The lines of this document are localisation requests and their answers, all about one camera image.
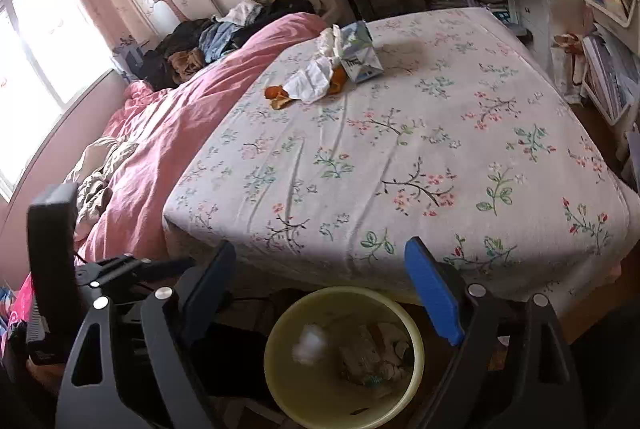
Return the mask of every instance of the pink wall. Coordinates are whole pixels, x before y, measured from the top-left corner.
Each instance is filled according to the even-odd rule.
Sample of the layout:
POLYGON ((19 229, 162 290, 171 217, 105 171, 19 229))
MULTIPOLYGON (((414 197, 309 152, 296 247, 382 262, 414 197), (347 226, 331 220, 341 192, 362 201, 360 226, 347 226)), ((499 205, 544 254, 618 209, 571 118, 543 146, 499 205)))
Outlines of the pink wall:
POLYGON ((17 289, 29 272, 26 212, 31 200, 60 183, 124 102, 126 83, 114 71, 90 87, 44 141, 9 205, 0 197, 0 284, 17 289))

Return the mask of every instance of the pink sheet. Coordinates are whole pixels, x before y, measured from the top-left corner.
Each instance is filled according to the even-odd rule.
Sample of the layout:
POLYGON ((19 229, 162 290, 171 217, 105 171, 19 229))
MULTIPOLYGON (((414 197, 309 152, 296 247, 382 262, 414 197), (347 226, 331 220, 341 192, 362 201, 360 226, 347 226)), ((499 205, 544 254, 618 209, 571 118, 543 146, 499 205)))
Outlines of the pink sheet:
MULTIPOLYGON (((289 46, 326 28, 311 14, 290 14, 267 25, 230 54, 176 90, 152 92, 132 83, 128 97, 107 124, 105 135, 140 143, 111 180, 113 198, 79 253, 91 261, 131 252, 166 258, 162 208, 191 159, 246 89, 289 46)), ((27 319, 31 276, 25 280, 11 322, 27 319)))

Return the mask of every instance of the wooden floor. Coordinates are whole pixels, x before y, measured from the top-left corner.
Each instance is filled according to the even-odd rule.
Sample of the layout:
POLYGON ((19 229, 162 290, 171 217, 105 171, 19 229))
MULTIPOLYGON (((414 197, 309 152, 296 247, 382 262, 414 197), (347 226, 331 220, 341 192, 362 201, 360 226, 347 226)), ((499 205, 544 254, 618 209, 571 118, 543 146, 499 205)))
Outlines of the wooden floor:
MULTIPOLYGON (((615 141, 596 108, 572 106, 591 139, 600 149, 609 168, 620 174, 620 162, 615 157, 615 141)), ((612 284, 596 288, 588 297, 561 319, 567 340, 571 343, 609 311, 640 294, 640 244, 622 261, 622 275, 612 284)))

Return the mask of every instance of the blue gripper pad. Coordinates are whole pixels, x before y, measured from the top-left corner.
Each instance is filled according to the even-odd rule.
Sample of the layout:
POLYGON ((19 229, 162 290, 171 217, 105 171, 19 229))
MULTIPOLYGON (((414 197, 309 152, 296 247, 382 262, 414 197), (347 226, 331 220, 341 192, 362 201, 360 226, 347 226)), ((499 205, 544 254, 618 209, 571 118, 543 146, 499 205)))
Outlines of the blue gripper pad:
POLYGON ((458 302, 436 268, 435 260, 419 237, 412 237, 404 246, 404 266, 414 282, 422 304, 439 336, 452 346, 465 337, 460 326, 458 302))

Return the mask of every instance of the tissue box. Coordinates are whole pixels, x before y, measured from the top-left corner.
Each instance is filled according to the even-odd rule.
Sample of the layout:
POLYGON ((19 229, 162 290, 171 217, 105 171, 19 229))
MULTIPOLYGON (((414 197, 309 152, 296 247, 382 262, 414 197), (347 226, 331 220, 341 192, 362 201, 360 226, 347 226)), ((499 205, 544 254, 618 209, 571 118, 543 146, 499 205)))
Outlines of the tissue box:
POLYGON ((342 58, 340 61, 349 79, 355 83, 371 79, 384 71, 364 21, 356 21, 342 29, 342 58))

